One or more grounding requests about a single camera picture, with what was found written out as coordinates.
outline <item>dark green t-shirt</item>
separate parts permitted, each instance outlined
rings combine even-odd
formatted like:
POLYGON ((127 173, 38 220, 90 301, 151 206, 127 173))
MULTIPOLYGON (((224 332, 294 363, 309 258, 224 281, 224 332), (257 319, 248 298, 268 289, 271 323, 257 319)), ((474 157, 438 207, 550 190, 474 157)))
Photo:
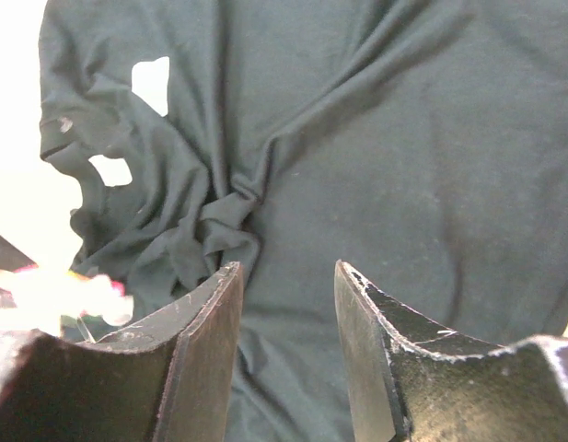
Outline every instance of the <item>dark green t-shirt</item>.
POLYGON ((50 0, 40 52, 75 270, 142 317, 245 265, 226 442, 353 439, 338 259, 491 342, 568 320, 568 0, 50 0), (133 92, 163 57, 167 115, 133 92))

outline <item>dark fabric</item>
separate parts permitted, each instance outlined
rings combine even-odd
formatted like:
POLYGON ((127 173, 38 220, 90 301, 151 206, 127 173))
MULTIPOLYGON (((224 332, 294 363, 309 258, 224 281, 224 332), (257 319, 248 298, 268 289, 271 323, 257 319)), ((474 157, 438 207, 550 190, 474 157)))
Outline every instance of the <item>dark fabric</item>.
POLYGON ((13 272, 14 270, 32 264, 32 260, 16 249, 9 241, 0 235, 0 269, 13 272))
POLYGON ((568 320, 568 0, 50 0, 40 52, 75 270, 142 317, 245 265, 227 442, 353 439, 338 259, 491 342, 568 320), (167 117, 131 91, 163 56, 167 117))

